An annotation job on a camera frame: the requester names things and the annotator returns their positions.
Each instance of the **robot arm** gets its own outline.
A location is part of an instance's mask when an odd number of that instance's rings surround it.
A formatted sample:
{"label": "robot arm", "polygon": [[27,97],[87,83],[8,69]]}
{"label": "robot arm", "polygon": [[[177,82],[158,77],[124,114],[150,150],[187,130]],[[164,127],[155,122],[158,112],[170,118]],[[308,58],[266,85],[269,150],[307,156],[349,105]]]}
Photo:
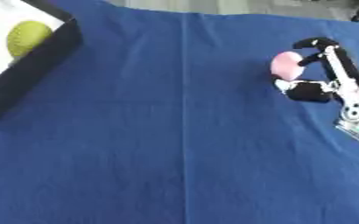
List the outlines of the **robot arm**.
{"label": "robot arm", "polygon": [[298,62],[298,66],[305,67],[319,61],[329,83],[313,80],[288,81],[274,76],[275,86],[295,101],[330,102],[336,99],[342,104],[336,128],[359,140],[359,69],[339,43],[332,39],[308,38],[294,44],[295,49],[304,47],[314,47],[319,52],[304,58]]}

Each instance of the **blue tablecloth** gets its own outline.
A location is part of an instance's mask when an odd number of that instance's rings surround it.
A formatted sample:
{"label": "blue tablecloth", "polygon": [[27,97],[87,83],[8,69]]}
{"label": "blue tablecloth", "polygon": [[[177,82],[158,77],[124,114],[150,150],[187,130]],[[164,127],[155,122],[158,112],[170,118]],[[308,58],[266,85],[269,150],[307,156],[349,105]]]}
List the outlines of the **blue tablecloth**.
{"label": "blue tablecloth", "polygon": [[0,224],[359,224],[338,103],[269,79],[274,55],[315,36],[359,66],[359,24],[55,3],[84,44],[0,121]]}

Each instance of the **tennis ball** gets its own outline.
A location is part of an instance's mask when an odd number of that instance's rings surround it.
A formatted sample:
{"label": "tennis ball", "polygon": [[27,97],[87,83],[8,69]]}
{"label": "tennis ball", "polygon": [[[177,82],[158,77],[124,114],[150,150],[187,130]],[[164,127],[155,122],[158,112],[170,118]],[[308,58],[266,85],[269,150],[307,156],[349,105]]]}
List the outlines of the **tennis ball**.
{"label": "tennis ball", "polygon": [[21,22],[8,34],[8,51],[14,58],[22,57],[52,33],[52,29],[46,24],[37,21]]}

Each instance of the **black box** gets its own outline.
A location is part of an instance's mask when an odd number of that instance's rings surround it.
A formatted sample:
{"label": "black box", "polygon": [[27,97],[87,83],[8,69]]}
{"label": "black box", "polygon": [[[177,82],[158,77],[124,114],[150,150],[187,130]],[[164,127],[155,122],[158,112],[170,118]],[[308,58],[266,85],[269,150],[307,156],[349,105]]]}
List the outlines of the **black box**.
{"label": "black box", "polygon": [[42,44],[0,74],[0,117],[82,42],[72,15],[42,0],[19,0],[61,20],[64,24]]}

